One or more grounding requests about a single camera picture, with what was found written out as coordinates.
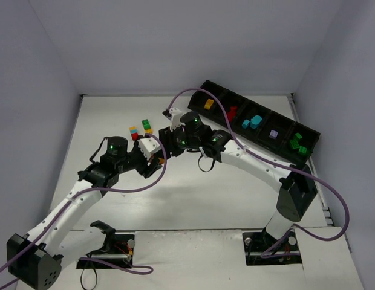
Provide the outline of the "green yellow brick stack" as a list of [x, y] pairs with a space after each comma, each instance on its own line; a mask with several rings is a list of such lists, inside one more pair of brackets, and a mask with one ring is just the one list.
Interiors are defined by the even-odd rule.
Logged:
[[142, 120], [142, 126], [143, 126], [143, 130], [146, 134], [152, 134], [153, 133], [152, 127], [151, 127], [148, 119]]

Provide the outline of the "yellow blue red brick stack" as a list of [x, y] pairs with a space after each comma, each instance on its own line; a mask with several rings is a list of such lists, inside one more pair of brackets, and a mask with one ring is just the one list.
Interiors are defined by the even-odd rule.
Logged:
[[139, 133], [136, 126], [132, 126], [129, 128], [129, 133], [133, 141], [136, 141], [139, 137]]

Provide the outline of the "yellow printed brick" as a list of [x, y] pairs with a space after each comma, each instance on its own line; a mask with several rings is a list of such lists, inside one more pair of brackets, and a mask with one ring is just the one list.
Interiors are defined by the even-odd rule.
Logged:
[[204, 105], [205, 110], [210, 110], [213, 104], [214, 104], [214, 100], [208, 99]]

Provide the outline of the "red arch brick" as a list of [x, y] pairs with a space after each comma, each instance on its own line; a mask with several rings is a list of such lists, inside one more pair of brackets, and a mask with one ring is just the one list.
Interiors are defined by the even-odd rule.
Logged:
[[227, 113], [227, 119], [228, 119], [228, 120], [233, 119], [234, 116], [235, 116], [235, 113], [234, 113], [234, 112], [228, 112], [228, 113]]

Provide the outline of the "teal two-stud brick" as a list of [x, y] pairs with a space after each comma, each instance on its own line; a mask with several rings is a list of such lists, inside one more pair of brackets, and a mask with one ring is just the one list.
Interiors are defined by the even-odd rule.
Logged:
[[242, 128], [246, 129], [250, 126], [250, 120], [244, 120], [242, 123]]

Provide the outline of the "teal oval flower brick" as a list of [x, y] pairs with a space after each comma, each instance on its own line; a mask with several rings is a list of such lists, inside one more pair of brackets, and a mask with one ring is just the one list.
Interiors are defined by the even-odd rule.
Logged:
[[263, 118], [260, 115], [255, 115], [250, 119], [250, 127], [252, 129], [256, 129], [260, 123], [262, 122]]

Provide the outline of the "lilac square brick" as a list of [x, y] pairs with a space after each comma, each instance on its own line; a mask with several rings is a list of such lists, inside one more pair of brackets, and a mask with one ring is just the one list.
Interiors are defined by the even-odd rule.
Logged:
[[278, 131], [276, 130], [271, 130], [270, 131], [270, 134], [269, 134], [269, 137], [272, 138], [272, 139], [276, 139], [278, 137]]

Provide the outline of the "green curved brick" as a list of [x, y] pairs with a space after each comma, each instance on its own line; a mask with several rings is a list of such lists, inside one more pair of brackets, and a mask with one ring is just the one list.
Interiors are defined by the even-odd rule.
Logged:
[[296, 139], [289, 140], [289, 146], [290, 146], [291, 150], [298, 150], [300, 148], [298, 140], [296, 140]]

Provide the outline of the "green square brick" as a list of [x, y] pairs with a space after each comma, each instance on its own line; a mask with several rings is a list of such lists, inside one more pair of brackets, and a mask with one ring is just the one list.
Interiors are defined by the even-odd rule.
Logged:
[[300, 155], [306, 155], [307, 154], [307, 148], [304, 147], [304, 146], [300, 146], [299, 149], [298, 149], [298, 153]]

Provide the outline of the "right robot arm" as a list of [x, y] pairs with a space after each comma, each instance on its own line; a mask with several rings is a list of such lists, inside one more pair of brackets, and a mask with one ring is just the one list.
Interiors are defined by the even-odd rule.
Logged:
[[159, 137], [168, 157], [199, 152], [213, 163], [234, 166], [251, 174], [278, 192], [276, 211], [264, 228], [271, 240], [282, 238], [293, 224], [301, 221], [318, 192], [314, 180], [307, 177], [308, 165], [280, 163], [266, 155], [255, 158], [254, 150], [238, 144], [224, 130], [211, 129], [196, 112], [183, 113], [170, 108], [163, 115], [170, 126], [159, 130]]

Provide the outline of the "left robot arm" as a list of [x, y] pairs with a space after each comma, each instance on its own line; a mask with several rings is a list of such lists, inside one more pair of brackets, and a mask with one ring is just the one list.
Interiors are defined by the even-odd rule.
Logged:
[[6, 265], [10, 274], [33, 289], [49, 289], [61, 271], [74, 261], [92, 253], [107, 253], [116, 243], [116, 231], [102, 221], [94, 221], [77, 239], [68, 233], [79, 219], [108, 192], [114, 192], [119, 176], [136, 170], [144, 178], [165, 169], [156, 157], [165, 151], [151, 134], [138, 137], [132, 150], [124, 137], [106, 137], [106, 152], [83, 171], [72, 190], [51, 213], [27, 234], [14, 234], [7, 242]]

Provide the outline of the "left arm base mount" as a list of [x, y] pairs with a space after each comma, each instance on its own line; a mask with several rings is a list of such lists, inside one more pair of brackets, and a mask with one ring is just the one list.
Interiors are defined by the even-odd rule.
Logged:
[[101, 249], [86, 255], [87, 258], [101, 260], [112, 265], [131, 269], [134, 256], [135, 234], [121, 233], [102, 221], [95, 221], [91, 226], [98, 228], [106, 236], [107, 244]]

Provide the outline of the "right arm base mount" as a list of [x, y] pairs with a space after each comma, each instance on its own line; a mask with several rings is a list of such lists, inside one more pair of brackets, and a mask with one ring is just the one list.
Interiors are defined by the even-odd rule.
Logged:
[[247, 231], [242, 233], [244, 255], [247, 266], [300, 265], [302, 257], [296, 234], [290, 230], [285, 238], [278, 240], [265, 231]]

